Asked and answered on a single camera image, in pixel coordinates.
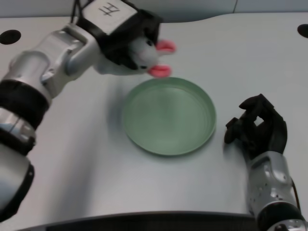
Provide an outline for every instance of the wall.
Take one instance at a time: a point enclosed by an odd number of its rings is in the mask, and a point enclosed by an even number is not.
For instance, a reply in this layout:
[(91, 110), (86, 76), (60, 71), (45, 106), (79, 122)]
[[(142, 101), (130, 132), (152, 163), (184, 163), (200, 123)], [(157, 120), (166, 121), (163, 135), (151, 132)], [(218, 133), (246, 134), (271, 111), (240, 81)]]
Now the wall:
[[(308, 12), (308, 0), (130, 0), (167, 22), (201, 20), (227, 13)], [(0, 0), (0, 17), (65, 16), (73, 0)]]
[[(168, 22), (201, 20), (232, 13), (236, 0), (130, 0)], [(0, 0), (0, 17), (69, 15), (73, 0)]]

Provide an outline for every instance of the stuffed bunny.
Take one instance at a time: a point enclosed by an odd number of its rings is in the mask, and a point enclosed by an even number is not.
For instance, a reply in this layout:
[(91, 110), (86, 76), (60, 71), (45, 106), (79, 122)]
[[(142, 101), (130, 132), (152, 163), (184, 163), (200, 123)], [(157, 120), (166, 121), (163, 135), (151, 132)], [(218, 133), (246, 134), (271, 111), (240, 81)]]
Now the stuffed bunny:
[(128, 55), (136, 64), (136, 70), (118, 65), (107, 59), (103, 54), (94, 68), (100, 74), (127, 76), (147, 72), (155, 78), (164, 78), (171, 75), (171, 68), (168, 65), (158, 64), (159, 56), (172, 54), (175, 51), (176, 45), (171, 41), (161, 40), (154, 45), (146, 36), (141, 36), (128, 45)]

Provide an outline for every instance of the green bowl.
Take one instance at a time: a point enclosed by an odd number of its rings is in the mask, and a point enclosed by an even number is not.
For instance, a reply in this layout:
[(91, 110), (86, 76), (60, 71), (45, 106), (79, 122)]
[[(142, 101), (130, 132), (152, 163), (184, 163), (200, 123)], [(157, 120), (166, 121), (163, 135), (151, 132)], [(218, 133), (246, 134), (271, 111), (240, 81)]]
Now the green bowl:
[(155, 154), (196, 150), (213, 134), (216, 110), (197, 85), (181, 78), (151, 79), (135, 87), (123, 109), (128, 137)]

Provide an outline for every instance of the table surface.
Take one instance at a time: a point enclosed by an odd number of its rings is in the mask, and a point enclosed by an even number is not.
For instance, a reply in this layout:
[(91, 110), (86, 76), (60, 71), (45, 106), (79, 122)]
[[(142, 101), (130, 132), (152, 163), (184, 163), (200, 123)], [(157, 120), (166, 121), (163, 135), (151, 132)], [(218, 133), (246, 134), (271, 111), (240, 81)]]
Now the table surface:
[[(61, 29), (68, 18), (0, 19), (21, 40), (0, 46), (0, 76), (9, 61)], [(203, 148), (165, 158), (136, 147), (121, 126), (127, 93), (150, 77), (100, 76), (91, 68), (54, 99), (29, 154), (33, 185), (1, 230), (127, 212), (193, 210), (247, 213), (246, 166), (225, 124), (238, 105), (263, 93), (288, 126), (285, 156), (308, 217), (308, 39), (297, 33), (307, 13), (229, 14), (164, 24), (161, 37), (179, 47), (162, 62), (173, 76), (202, 87), (217, 109), (217, 129)]]

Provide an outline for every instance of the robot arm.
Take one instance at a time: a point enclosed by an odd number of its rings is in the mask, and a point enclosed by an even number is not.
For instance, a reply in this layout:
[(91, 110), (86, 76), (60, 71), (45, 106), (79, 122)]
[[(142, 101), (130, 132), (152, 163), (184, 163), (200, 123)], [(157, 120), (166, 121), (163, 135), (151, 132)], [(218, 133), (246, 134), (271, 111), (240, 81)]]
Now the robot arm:
[[(120, 15), (109, 18), (120, 10)], [(108, 57), (105, 65), (136, 69), (129, 43), (146, 36), (156, 44), (160, 23), (161, 18), (125, 1), (97, 0), (80, 12), (76, 25), (50, 33), (11, 61), (0, 82), (0, 222), (17, 213), (31, 186), (34, 168), (26, 155), (52, 99), (101, 62), (102, 55)]]
[[(246, 112), (226, 125), (225, 143), (240, 140), (249, 159), (247, 203), (259, 230), (307, 230), (299, 203), (291, 194), (294, 184), (283, 156), (285, 121), (261, 94), (247, 99), (240, 108)], [(263, 122), (256, 126), (258, 116)]]

